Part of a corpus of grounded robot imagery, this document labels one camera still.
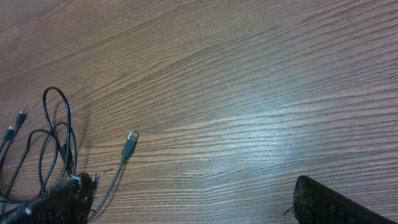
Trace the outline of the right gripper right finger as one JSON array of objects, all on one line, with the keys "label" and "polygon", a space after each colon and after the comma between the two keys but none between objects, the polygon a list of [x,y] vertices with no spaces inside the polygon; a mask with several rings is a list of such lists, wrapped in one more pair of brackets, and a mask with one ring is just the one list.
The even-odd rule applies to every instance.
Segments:
[{"label": "right gripper right finger", "polygon": [[297,178],[291,211],[300,224],[396,224],[306,175]]}]

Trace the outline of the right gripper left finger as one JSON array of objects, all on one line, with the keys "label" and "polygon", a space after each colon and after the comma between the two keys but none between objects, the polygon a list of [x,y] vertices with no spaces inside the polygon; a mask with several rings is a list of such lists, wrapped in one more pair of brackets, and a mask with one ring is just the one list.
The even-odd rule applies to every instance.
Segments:
[{"label": "right gripper left finger", "polygon": [[1,215],[1,224],[87,224],[100,176],[80,173]]}]

